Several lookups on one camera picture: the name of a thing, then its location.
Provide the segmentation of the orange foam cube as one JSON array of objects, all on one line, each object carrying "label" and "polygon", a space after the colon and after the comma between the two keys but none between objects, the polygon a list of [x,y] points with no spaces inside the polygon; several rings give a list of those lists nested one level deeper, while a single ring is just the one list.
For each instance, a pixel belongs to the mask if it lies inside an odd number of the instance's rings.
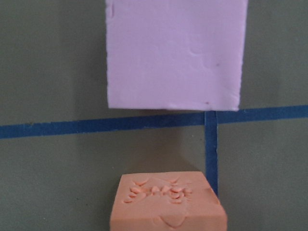
[{"label": "orange foam cube", "polygon": [[225,231],[227,215],[200,171],[122,175],[112,231]]}]

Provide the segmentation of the pink foam cube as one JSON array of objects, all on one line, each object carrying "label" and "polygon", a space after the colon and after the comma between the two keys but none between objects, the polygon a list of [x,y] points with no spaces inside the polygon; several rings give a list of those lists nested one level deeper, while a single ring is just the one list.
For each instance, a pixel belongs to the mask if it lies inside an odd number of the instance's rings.
[{"label": "pink foam cube", "polygon": [[246,0],[108,0],[108,106],[237,111]]}]

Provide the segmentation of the brown paper table cover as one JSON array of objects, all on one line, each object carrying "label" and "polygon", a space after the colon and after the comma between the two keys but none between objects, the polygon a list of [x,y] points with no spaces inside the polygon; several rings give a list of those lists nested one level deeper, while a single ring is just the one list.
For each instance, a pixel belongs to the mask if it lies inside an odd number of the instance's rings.
[{"label": "brown paper table cover", "polygon": [[308,3],[251,0],[240,111],[107,106],[102,0],[0,3],[0,228],[107,231],[122,174],[218,172],[230,231],[308,228]]}]

